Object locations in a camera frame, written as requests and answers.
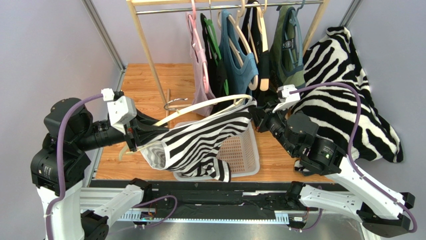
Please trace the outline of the lilac tank top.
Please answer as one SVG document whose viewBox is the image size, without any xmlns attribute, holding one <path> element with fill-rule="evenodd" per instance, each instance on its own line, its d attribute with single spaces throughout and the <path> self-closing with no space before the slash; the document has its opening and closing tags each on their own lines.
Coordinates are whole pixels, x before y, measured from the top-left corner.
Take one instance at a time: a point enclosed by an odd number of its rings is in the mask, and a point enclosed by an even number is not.
<svg viewBox="0 0 426 240">
<path fill-rule="evenodd" d="M 216 97 L 210 88 L 206 54 L 196 28 L 196 21 L 189 12 L 186 13 L 186 24 L 190 35 L 190 57 L 195 87 L 192 105 L 196 105 Z"/>
</svg>

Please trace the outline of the pink plastic hanger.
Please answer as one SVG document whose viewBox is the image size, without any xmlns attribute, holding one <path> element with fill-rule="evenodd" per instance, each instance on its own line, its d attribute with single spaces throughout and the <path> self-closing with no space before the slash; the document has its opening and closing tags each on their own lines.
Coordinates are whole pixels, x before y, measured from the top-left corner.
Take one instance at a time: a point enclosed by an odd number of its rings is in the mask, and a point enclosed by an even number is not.
<svg viewBox="0 0 426 240">
<path fill-rule="evenodd" d="M 186 26 L 190 37 L 190 57 L 192 59 L 195 93 L 194 97 L 197 98 L 201 95 L 208 95 L 210 93 L 210 83 L 208 76 L 207 60 L 205 50 L 197 31 L 196 25 L 196 6 L 195 1 L 191 1 L 192 12 L 186 13 Z"/>
</svg>

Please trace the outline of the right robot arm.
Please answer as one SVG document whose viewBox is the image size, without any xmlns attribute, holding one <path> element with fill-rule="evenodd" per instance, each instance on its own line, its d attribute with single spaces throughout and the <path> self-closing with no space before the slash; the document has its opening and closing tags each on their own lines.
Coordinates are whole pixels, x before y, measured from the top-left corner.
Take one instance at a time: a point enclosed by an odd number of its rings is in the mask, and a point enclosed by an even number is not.
<svg viewBox="0 0 426 240">
<path fill-rule="evenodd" d="M 294 182 L 286 193 L 288 203 L 345 215 L 384 238 L 418 229 L 411 212 L 415 196 L 396 192 L 360 169 L 347 152 L 318 136 L 319 126 L 307 115 L 298 112 L 285 118 L 283 111 L 260 107 L 249 112 L 256 130 L 270 132 L 290 156 L 299 158 L 303 168 L 337 182 L 348 191 L 348 194 L 333 193 Z"/>
</svg>

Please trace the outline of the cream plastic hanger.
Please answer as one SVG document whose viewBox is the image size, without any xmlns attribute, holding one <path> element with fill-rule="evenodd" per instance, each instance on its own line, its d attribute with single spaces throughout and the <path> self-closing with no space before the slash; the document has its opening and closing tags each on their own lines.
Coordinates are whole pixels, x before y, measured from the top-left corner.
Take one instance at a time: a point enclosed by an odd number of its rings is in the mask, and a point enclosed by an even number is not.
<svg viewBox="0 0 426 240">
<path fill-rule="evenodd" d="M 154 122 L 153 124 L 151 124 L 149 126 L 159 127 L 163 124 L 167 124 L 168 122 L 178 118 L 181 115 L 185 115 L 187 113 L 193 112 L 193 111 L 201 109 L 203 107 L 216 105 L 216 104 L 219 104 L 219 103 L 225 102 L 225 101 L 233 100 L 234 101 L 233 105 L 237 105 L 240 102 L 242 103 L 242 99 L 247 99 L 247 100 L 249 100 L 249 102 L 254 100 L 254 98 L 252 96 L 247 95 L 247 94 L 235 94 L 235 95 L 229 95 L 229 96 L 219 97 L 219 98 L 215 98 L 215 99 L 210 99 L 210 100 L 203 101 L 203 102 L 200 102 L 200 103 L 197 103 L 197 104 L 189 105 L 189 106 L 182 108 L 182 109 L 177 109 L 171 115 L 168 115 L 165 118 L 163 118 L 162 120 L 158 120 L 157 122 Z M 122 158 L 123 158 L 124 155 L 133 155 L 133 154 L 135 154 L 135 152 L 130 151 L 130 147 L 125 145 L 120 150 L 120 152 L 118 154 L 118 159 L 119 159 L 119 161 L 122 161 Z"/>
</svg>

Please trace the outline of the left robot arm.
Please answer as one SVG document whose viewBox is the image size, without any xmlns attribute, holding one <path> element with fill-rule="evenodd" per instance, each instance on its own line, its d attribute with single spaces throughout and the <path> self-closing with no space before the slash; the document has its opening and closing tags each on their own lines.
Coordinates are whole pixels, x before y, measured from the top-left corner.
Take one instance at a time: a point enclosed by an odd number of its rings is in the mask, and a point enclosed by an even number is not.
<svg viewBox="0 0 426 240">
<path fill-rule="evenodd" d="M 168 131 L 139 110 L 125 125 L 125 131 L 114 128 L 109 119 L 94 121 L 86 103 L 99 98 L 60 100 L 44 118 L 48 132 L 30 171 L 42 201 L 48 240 L 104 240 L 110 227 L 128 210 L 153 201 L 152 184 L 134 178 L 106 204 L 81 211 L 85 170 L 91 164 L 87 151 L 118 143 L 135 150 Z"/>
</svg>

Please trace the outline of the black white striped tank top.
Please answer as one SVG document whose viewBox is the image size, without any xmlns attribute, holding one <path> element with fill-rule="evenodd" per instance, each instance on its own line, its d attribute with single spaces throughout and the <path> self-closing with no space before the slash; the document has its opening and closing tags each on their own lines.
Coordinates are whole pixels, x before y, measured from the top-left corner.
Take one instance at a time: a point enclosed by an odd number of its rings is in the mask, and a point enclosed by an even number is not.
<svg viewBox="0 0 426 240">
<path fill-rule="evenodd" d="M 139 147 L 139 151 L 153 169 L 172 172 L 180 181 L 230 182 L 233 177 L 229 164 L 206 151 L 252 126 L 249 110 L 256 106 L 255 100 L 242 99 L 213 116 L 180 123 Z"/>
</svg>

